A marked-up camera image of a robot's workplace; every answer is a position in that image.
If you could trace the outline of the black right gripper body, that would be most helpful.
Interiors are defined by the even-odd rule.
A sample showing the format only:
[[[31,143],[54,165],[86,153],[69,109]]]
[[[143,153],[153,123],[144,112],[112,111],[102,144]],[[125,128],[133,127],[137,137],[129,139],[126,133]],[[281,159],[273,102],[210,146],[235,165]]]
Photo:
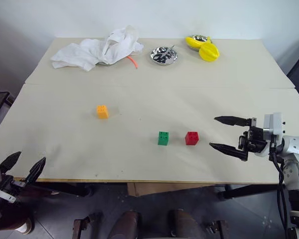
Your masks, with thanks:
[[[249,130],[243,132],[239,137],[238,148],[245,152],[260,153],[267,145],[264,140],[264,132],[262,128],[256,126],[257,119],[245,119],[243,126],[248,126]]]

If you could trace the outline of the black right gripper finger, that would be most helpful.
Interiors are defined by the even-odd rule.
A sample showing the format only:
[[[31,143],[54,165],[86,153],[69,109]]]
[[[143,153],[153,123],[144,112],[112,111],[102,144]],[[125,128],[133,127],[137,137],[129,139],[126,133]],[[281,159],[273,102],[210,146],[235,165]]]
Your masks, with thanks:
[[[242,150],[238,150],[233,146],[225,145],[225,144],[219,144],[219,143],[209,143],[209,145],[222,152],[223,154],[239,158],[242,161],[247,161],[248,160],[248,153]]]
[[[216,121],[227,125],[250,125],[250,119],[244,119],[234,116],[220,116],[214,118]]]

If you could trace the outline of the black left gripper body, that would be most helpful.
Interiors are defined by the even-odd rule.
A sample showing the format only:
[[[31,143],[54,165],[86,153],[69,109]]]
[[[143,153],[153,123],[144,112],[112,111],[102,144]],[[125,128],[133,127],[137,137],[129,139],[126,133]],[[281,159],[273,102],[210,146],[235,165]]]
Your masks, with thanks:
[[[2,174],[0,181],[0,197],[1,198],[15,198],[21,190],[27,185],[27,181],[15,180],[13,176]]]

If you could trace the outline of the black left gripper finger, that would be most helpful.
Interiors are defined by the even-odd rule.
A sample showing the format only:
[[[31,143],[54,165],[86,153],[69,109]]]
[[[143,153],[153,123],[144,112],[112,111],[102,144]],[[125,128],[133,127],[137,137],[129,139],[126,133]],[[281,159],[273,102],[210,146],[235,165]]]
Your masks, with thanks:
[[[13,166],[17,163],[19,157],[21,155],[21,151],[15,152],[9,155],[1,164],[0,171],[1,173],[6,173],[13,168]]]
[[[25,184],[32,184],[36,182],[40,174],[42,173],[46,163],[46,157],[36,162],[29,171],[29,175],[25,178]]]

